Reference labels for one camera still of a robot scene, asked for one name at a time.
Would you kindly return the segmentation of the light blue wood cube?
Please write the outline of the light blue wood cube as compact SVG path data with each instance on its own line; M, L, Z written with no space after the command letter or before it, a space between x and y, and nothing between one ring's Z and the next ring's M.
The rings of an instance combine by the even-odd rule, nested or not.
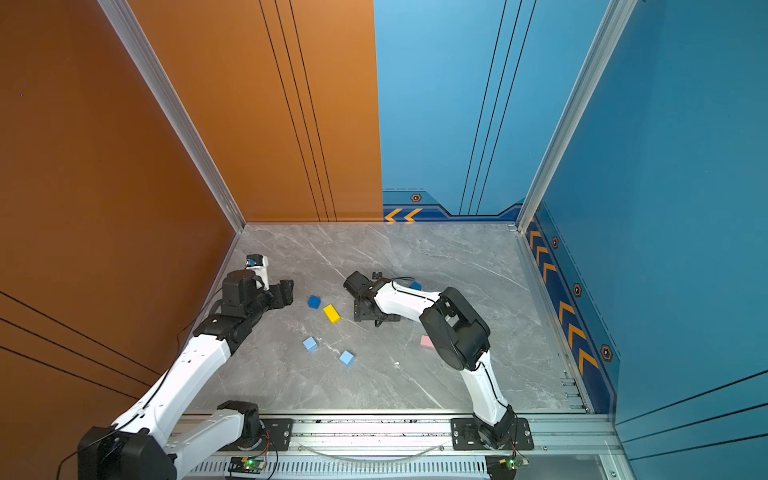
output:
M354 359L355 359L354 355L349 351L343 351L339 357L340 362L345 366L350 366L353 363Z

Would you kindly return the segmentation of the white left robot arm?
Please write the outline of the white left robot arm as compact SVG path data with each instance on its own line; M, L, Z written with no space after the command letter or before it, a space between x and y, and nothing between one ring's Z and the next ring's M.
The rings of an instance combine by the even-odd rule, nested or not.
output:
M177 438L172 431L208 380L231 358L264 314L293 302L294 283L268 284L263 267L230 272L218 305L195 328L169 369L108 427L80 440L80 479L182 479L221 448L256 454L274 449L255 403L229 400Z

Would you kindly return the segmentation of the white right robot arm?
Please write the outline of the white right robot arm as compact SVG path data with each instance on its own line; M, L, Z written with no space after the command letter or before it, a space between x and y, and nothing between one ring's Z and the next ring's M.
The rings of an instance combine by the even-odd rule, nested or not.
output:
M460 372L483 444L499 449L512 441L517 416L492 368L490 327L460 291L427 292L358 271L347 277L344 288L354 298L356 322L380 326L405 318L421 324L439 357Z

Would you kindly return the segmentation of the yellow wood block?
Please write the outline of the yellow wood block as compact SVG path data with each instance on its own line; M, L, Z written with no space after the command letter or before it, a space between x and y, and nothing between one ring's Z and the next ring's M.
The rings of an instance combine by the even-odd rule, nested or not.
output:
M331 324L337 324L341 320L340 314L333 305L325 306L323 312Z

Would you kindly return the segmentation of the pink wood block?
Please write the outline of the pink wood block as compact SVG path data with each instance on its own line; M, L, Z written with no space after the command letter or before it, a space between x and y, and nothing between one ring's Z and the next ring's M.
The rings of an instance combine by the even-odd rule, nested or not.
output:
M423 335L420 339L420 346L426 349L434 350L435 347L431 339L427 335Z

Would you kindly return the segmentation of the light blue cube left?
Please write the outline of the light blue cube left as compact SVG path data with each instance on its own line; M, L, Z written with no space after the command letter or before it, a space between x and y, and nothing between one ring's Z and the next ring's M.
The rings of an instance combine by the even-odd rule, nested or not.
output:
M302 342L308 352L314 352L318 348L317 341L313 337L308 337Z

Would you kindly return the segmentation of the left circuit board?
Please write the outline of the left circuit board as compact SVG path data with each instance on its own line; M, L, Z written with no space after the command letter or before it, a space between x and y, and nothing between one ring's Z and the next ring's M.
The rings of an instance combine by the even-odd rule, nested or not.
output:
M227 474L255 474L265 471L268 462L261 457L231 457L227 467Z

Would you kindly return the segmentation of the circuit board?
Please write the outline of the circuit board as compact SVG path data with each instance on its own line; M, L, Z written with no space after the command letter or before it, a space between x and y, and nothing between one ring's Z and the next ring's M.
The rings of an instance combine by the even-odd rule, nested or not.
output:
M514 452L512 455L503 457L499 461L499 465L508 470L518 470L530 465L530 461L527 457L519 452Z
M261 457L231 457L227 467L227 474L255 474L265 471L268 462Z

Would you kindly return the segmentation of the right circuit board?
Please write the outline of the right circuit board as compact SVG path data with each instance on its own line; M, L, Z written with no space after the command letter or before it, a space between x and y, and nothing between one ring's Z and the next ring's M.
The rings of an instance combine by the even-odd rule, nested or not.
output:
M514 452L512 455L503 457L499 461L499 465L508 470L518 470L530 465L530 461L527 457L519 452Z

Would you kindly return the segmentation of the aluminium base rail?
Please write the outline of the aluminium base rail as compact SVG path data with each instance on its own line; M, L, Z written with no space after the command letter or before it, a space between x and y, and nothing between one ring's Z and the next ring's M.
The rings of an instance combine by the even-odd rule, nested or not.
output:
M274 449L256 454L225 447L189 473L191 479L631 479L612 424L604 415L518 416L512 443L480 444L470 415L451 410L297 411L265 413ZM499 465L519 452L530 465ZM265 471L227 474L231 457L261 457Z

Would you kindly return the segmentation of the aluminium corner post left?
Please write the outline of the aluminium corner post left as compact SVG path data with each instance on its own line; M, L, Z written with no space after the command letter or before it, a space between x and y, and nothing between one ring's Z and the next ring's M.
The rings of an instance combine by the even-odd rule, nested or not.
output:
M124 0L99 0L98 4L229 224L240 234L246 226L244 215L131 6Z

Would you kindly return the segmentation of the aluminium corner post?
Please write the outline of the aluminium corner post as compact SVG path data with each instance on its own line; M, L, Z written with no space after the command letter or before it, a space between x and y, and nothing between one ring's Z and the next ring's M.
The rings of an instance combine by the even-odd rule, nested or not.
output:
M532 222L637 3L637 0L608 3L516 220L520 234L525 233Z
M244 215L131 6L124 0L99 0L98 4L229 224L240 234L246 226Z

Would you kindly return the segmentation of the aluminium corner post right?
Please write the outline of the aluminium corner post right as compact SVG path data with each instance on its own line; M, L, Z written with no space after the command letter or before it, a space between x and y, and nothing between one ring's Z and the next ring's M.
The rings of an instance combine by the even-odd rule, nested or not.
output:
M637 0L608 3L516 220L520 234L525 233L532 222L637 3Z

